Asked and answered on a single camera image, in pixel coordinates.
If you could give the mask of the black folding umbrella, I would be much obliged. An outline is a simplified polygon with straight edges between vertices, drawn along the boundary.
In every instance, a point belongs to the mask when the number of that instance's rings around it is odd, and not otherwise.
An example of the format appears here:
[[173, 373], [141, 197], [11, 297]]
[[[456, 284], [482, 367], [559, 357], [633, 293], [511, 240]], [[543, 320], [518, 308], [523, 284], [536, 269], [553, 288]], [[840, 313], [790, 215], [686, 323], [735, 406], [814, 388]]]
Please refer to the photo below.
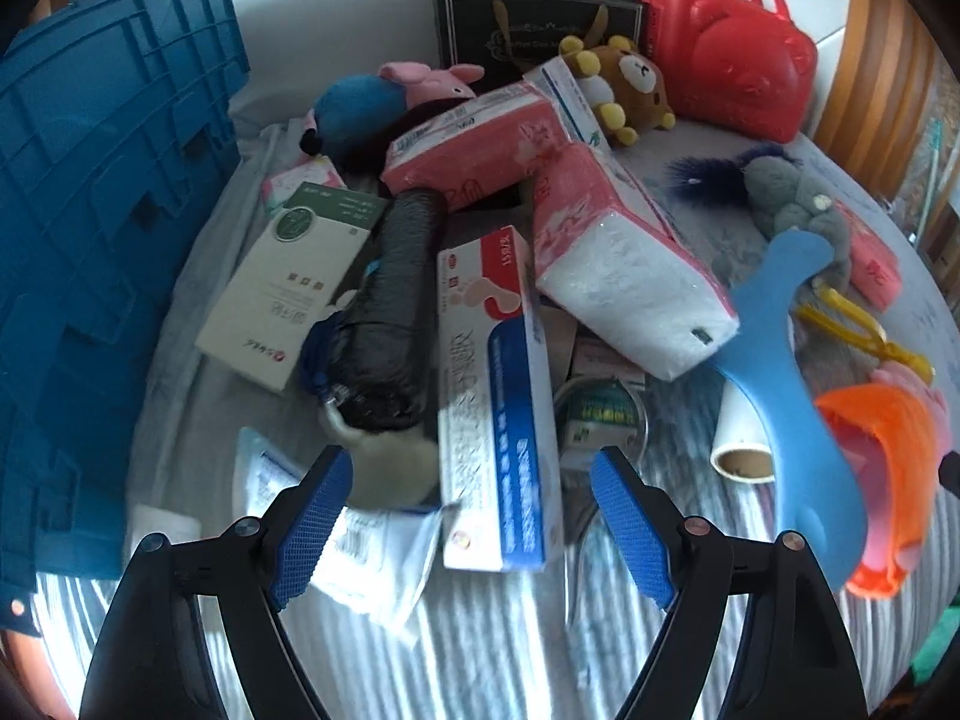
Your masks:
[[395, 195], [382, 220], [379, 259], [337, 322], [325, 392], [343, 421], [366, 433], [420, 424], [436, 312], [436, 257], [446, 200], [431, 188]]

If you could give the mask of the small pink tissue packet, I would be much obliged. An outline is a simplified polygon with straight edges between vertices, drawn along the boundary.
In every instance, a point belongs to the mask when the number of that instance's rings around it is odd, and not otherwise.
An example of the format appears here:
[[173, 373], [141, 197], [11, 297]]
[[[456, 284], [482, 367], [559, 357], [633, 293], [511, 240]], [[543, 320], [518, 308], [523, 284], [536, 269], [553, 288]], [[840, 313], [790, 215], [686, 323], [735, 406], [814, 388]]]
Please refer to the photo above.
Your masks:
[[890, 309], [900, 296], [900, 266], [893, 250], [844, 203], [839, 211], [850, 228], [851, 283], [875, 309]]

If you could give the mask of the orange plastic toy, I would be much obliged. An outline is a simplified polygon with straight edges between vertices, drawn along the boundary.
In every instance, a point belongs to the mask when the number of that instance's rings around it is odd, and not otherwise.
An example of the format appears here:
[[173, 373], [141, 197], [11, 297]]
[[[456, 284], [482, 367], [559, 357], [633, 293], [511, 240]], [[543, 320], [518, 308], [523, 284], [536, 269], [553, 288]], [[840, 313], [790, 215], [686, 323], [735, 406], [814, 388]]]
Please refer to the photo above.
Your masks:
[[866, 505], [866, 546], [846, 589], [892, 598], [923, 552], [940, 462], [952, 448], [949, 405], [937, 388], [878, 372], [871, 382], [820, 395], [817, 408]]

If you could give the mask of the grey mouse plush toy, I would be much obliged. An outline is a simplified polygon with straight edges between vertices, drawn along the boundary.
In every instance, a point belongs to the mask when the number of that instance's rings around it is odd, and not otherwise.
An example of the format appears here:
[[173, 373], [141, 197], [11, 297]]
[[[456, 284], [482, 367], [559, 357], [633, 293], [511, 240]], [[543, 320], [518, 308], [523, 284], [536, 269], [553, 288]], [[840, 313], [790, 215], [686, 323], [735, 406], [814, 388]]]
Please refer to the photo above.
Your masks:
[[850, 225], [830, 189], [812, 172], [782, 156], [758, 156], [742, 169], [748, 210], [766, 239], [789, 229], [813, 232], [833, 247], [818, 277], [846, 291], [851, 279]]

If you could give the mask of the blue plastic storage crate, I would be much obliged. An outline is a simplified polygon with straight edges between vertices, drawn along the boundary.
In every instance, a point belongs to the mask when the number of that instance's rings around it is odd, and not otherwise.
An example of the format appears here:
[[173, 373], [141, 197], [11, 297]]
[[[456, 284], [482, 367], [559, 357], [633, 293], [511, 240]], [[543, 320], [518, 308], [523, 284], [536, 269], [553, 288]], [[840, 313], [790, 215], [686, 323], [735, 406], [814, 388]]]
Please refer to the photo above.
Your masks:
[[239, 161], [233, 0], [78, 0], [2, 60], [2, 624], [122, 570], [133, 433], [190, 249]]

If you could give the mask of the blue lint roller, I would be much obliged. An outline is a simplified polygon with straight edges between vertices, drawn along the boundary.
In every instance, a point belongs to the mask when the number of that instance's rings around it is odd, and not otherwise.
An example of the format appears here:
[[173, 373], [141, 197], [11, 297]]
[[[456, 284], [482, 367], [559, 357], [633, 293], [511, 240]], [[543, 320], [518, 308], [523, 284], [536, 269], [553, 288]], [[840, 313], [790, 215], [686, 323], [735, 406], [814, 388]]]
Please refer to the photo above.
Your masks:
[[797, 290], [832, 263], [809, 231], [781, 232], [757, 270], [732, 289], [740, 328], [709, 360], [754, 407], [770, 442], [778, 532], [800, 533], [832, 590], [861, 562], [867, 514], [856, 475], [815, 406], [791, 346]]

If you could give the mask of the long white blue box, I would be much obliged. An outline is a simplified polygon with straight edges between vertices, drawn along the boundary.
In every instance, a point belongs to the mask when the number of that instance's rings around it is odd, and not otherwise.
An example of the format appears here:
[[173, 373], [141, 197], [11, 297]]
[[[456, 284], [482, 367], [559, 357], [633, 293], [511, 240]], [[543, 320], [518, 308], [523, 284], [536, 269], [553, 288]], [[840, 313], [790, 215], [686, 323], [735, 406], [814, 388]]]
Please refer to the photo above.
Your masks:
[[532, 255], [503, 226], [438, 255], [443, 562], [539, 572], [563, 548], [562, 480]]

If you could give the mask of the red plastic toy suitcase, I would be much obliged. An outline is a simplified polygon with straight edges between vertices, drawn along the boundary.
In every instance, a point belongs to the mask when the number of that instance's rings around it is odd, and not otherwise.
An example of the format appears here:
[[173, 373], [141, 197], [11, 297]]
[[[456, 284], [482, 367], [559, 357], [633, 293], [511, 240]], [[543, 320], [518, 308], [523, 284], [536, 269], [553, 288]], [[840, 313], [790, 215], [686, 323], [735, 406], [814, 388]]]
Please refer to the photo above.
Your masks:
[[681, 119], [790, 142], [811, 100], [818, 52], [786, 0], [640, 0], [643, 50]]

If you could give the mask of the black gift box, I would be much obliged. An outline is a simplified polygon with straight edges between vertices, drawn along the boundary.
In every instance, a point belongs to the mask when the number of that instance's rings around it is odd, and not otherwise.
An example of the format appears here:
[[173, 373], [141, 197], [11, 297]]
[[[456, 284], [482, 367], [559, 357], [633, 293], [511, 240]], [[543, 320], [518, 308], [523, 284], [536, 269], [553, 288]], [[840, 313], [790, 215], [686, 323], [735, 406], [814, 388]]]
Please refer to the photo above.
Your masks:
[[444, 67], [480, 65], [478, 94], [519, 82], [526, 71], [558, 54], [563, 37], [587, 47], [612, 36], [637, 43], [640, 0], [433, 0], [439, 57]]

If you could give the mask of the brown bear plush toy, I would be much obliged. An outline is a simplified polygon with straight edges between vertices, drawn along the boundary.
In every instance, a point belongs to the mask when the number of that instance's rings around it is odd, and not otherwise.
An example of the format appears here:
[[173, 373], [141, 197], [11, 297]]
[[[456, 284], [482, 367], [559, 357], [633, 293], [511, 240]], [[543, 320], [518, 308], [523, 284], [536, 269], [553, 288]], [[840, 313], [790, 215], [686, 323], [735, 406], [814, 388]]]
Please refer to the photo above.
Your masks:
[[659, 67], [628, 37], [612, 36], [605, 44], [587, 47], [579, 37], [566, 36], [558, 50], [613, 148], [633, 146], [652, 130], [675, 127], [677, 117]]

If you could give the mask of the pink tissue pack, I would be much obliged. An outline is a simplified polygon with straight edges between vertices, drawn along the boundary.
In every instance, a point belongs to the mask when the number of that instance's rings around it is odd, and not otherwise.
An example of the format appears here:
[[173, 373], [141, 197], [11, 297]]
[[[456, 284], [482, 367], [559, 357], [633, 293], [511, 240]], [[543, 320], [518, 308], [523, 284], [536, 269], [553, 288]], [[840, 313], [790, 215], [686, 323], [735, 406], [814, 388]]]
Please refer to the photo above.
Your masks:
[[535, 282], [617, 353], [674, 380], [739, 331], [726, 289], [630, 172], [570, 143], [535, 176]]
[[397, 138], [381, 181], [394, 195], [431, 188], [457, 211], [534, 176], [569, 142], [556, 104], [528, 82], [512, 83]]

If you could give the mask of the yellow plastic clip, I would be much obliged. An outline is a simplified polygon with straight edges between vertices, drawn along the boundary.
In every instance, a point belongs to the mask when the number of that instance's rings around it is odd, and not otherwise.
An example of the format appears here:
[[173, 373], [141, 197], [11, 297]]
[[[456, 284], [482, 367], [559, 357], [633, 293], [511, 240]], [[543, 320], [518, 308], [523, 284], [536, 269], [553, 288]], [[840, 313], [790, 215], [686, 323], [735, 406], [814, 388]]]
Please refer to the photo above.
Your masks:
[[793, 316], [880, 362], [908, 367], [926, 385], [934, 383], [935, 369], [926, 356], [890, 340], [882, 323], [827, 283], [817, 281], [814, 300], [796, 305]]

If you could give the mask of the white green medicine box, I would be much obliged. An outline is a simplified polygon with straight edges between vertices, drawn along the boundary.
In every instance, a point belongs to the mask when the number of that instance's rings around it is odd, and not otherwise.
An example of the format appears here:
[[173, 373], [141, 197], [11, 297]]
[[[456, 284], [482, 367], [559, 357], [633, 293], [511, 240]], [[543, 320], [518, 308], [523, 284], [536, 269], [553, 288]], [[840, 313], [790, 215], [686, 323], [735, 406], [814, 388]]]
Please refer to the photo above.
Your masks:
[[387, 202], [349, 188], [301, 184], [268, 222], [197, 337], [204, 355], [279, 394], [314, 323], [355, 265]]

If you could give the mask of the blue pink pig plush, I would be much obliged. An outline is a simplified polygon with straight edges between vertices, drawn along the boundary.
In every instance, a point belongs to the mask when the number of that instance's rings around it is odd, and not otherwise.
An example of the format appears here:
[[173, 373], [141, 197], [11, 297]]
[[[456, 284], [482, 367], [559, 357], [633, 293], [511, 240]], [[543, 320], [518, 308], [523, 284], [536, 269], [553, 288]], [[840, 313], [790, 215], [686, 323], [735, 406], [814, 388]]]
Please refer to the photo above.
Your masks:
[[387, 62], [376, 75], [350, 75], [332, 83], [304, 119], [299, 148], [335, 160], [368, 142], [400, 133], [477, 98], [481, 65], [431, 68], [421, 62]]

